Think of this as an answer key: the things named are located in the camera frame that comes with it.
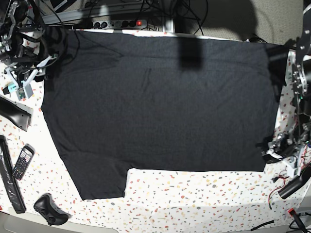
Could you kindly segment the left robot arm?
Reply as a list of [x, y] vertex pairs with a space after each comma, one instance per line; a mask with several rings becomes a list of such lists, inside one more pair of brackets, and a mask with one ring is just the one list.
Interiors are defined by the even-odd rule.
[[311, 54], [311, 6], [303, 10], [302, 35], [297, 40], [295, 62], [292, 64], [293, 104], [297, 113], [297, 125], [290, 133], [280, 133], [263, 154], [267, 164], [285, 158], [297, 157], [301, 148], [311, 141], [311, 61], [304, 60]]

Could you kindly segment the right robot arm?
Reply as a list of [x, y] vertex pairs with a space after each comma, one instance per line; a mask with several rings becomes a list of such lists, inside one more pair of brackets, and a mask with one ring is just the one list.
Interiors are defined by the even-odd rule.
[[0, 2], [0, 61], [18, 87], [24, 87], [60, 58], [45, 38], [48, 27], [33, 0]]

